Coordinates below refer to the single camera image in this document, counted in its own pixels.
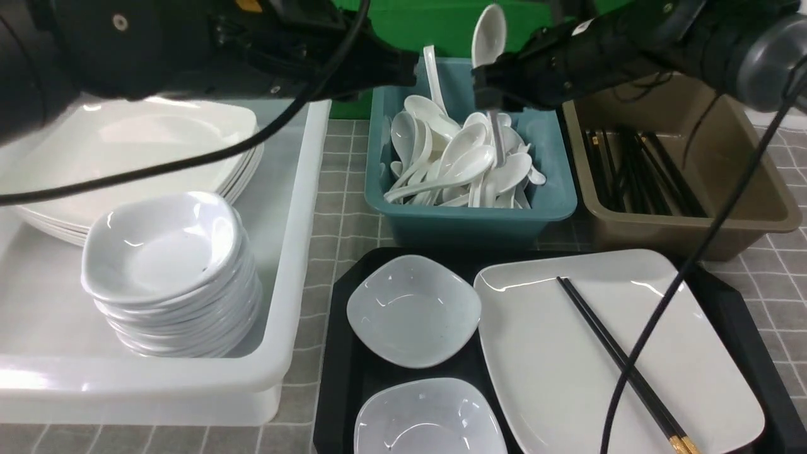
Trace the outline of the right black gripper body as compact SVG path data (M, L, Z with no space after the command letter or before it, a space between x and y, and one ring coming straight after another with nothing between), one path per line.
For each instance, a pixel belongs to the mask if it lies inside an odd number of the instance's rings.
M563 103L633 79L637 45L626 13L608 13L579 24L533 32L516 52L505 52L472 70L479 110L530 107L552 111Z

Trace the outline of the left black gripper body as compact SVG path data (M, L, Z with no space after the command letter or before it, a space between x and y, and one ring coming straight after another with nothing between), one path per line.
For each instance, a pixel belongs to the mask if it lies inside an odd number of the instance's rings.
M236 1L214 15L222 95L352 101L381 86L413 86L418 55L375 34L369 18L332 1Z

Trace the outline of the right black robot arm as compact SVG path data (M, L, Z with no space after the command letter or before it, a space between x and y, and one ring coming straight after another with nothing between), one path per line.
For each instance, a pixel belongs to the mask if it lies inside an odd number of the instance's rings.
M805 110L805 16L798 1L634 1L541 28L517 52L472 70L481 110L552 111L674 72L755 111Z

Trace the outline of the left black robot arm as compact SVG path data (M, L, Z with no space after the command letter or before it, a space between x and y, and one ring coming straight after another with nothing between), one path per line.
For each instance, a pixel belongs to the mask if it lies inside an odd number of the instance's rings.
M359 18L332 1L3 1L2 143L81 96L292 100Z

